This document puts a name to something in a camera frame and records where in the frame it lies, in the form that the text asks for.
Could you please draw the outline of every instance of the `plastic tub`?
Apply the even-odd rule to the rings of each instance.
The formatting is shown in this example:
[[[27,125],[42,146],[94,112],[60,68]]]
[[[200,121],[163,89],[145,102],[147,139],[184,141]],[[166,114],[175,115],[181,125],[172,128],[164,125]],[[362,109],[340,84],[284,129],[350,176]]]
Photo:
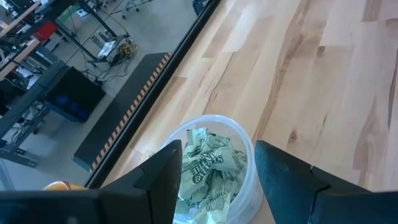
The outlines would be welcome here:
[[[248,167],[241,190],[232,201],[228,213],[228,223],[242,224],[249,222],[258,211],[263,193],[259,185],[256,165],[254,163],[254,148],[252,142],[240,125],[221,115],[203,115],[187,121],[175,130],[164,143],[166,146],[174,139],[181,139],[184,148],[187,142],[187,130],[196,128],[208,128],[212,133],[216,133],[231,139],[231,144],[235,150],[246,151],[248,157]],[[191,209],[188,215],[175,215],[174,223],[190,223],[190,217],[195,213]]]

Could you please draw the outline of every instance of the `wooden table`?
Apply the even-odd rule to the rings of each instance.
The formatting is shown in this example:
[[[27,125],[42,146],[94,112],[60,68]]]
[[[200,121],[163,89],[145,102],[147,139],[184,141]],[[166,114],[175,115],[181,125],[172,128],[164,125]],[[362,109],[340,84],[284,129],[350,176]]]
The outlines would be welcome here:
[[[106,183],[182,122],[225,114],[253,141],[398,190],[397,18],[395,0],[222,1]],[[270,222],[264,199],[253,223]]]
[[[4,37],[8,32],[10,32],[16,25],[18,25],[23,19],[25,19],[31,12],[36,10],[40,5],[40,1],[37,1],[31,5],[24,13],[22,13],[17,19],[15,19],[12,23],[10,23],[5,29],[0,32],[0,38]],[[31,40],[27,43],[27,47],[19,52],[16,58],[14,58],[15,62],[23,61],[38,45],[40,41],[37,39]],[[3,80],[14,68],[17,67],[17,63],[10,62],[7,66],[5,66],[0,71],[0,81]]]

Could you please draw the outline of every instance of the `black plastic part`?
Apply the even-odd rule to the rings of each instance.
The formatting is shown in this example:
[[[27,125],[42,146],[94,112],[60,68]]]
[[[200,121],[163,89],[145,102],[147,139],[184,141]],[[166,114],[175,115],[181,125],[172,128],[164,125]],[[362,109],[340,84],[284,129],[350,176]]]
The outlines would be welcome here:
[[[398,223],[398,192],[372,193],[264,141],[255,155],[276,223]]]
[[[48,107],[70,121],[85,122],[105,96],[100,86],[74,67],[47,93]]]
[[[92,169],[92,163],[96,161],[96,157],[100,155],[100,151],[108,142],[109,137],[112,136],[115,127],[119,125],[126,111],[134,103],[135,98],[131,96],[140,94],[142,87],[150,80],[150,76],[165,54],[166,52],[148,54],[138,63],[118,94],[74,153],[73,160],[80,166],[86,170]]]
[[[22,114],[29,109],[31,104],[42,98],[60,81],[66,74],[68,67],[62,61],[55,62],[40,78],[31,86],[12,109],[0,119],[0,137],[5,136]]]
[[[255,160],[262,189],[276,223],[306,223],[318,189],[311,165],[264,141],[256,142]]]
[[[310,223],[398,223],[398,193],[318,195]]]
[[[87,180],[85,187],[98,188],[101,187],[105,178],[113,168],[113,165],[118,161],[123,150],[128,145],[134,133],[137,131],[139,125],[142,123],[146,114],[149,112],[155,100],[160,95],[167,82],[170,80],[174,71],[192,46],[196,37],[199,35],[202,28],[205,26],[207,20],[210,18],[217,5],[221,0],[210,1],[199,18],[191,26],[188,33],[185,35],[177,49],[171,56],[169,62],[163,68],[159,76],[156,78],[154,84],[149,88],[146,96],[142,99],[139,106],[136,108],[134,114],[129,118],[125,124],[122,133],[117,137],[113,146],[109,149],[105,157],[100,162],[99,166],[93,171],[92,175]]]
[[[0,192],[0,222],[172,223],[181,163],[181,141],[173,141],[102,189]]]

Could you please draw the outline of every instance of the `concrete floor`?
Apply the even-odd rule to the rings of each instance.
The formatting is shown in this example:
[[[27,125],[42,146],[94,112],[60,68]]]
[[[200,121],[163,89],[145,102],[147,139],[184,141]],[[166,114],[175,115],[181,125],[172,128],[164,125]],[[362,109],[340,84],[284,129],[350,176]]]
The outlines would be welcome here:
[[[109,14],[122,7],[121,0],[110,1],[105,11]],[[125,33],[122,25],[132,39],[139,44],[136,58],[128,65],[128,75],[146,54],[172,52],[197,18],[191,0],[153,0],[139,6],[139,9],[139,12],[129,11],[125,20],[121,18],[121,14],[109,17],[105,13],[98,13],[115,33]],[[79,15],[73,14],[72,19],[73,23],[69,19],[65,24],[71,30],[73,30],[74,24],[79,41],[96,55],[100,49],[89,38],[97,30],[104,29],[91,15],[81,18]],[[69,66],[74,66],[78,70],[86,69],[82,52],[71,43],[60,42],[54,54],[67,62]],[[112,69],[108,76],[114,75],[116,70],[117,68]],[[84,184],[90,173],[72,161],[73,153],[91,131],[127,78],[115,78],[104,85],[103,89],[107,95],[85,123],[72,123],[56,113],[50,113],[39,133],[29,136],[21,146],[21,148],[40,156],[38,168],[31,169],[10,161],[2,163],[11,188],[16,190],[42,189],[56,180]]]

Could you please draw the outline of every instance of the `workbench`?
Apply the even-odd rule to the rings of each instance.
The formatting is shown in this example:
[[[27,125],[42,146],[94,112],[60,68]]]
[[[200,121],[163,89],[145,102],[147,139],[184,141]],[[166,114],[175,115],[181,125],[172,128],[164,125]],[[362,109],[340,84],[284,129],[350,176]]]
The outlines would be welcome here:
[[[39,2],[35,2],[30,8],[22,13],[16,20],[14,20],[6,29],[0,32],[0,38],[7,35],[19,22],[21,22],[29,13],[34,11],[39,6]],[[0,138],[3,138],[10,129],[17,123],[17,121],[27,112],[31,106],[42,101],[45,95],[60,81],[66,74],[67,68],[63,61],[60,61],[56,56],[45,47],[41,46],[40,41],[33,39],[26,43],[26,46],[21,48],[15,55],[9,56],[10,60],[5,63],[0,70],[0,81],[5,79],[11,73],[18,63],[22,62],[31,54],[39,52],[42,57],[48,59],[50,66],[37,79],[37,81],[24,93],[17,103],[4,114],[0,119]],[[33,133],[40,125],[44,117],[49,113],[49,109],[45,105],[33,116],[30,125],[27,125],[21,132],[21,135],[15,142],[9,142],[0,148],[0,158],[13,161],[28,167],[35,168],[37,166],[37,156],[29,154],[27,151],[20,149],[19,146],[23,141]]]
[[[397,18],[395,1],[222,1],[104,185],[181,123],[223,114],[253,141],[398,190]],[[265,198],[252,222],[274,222]]]

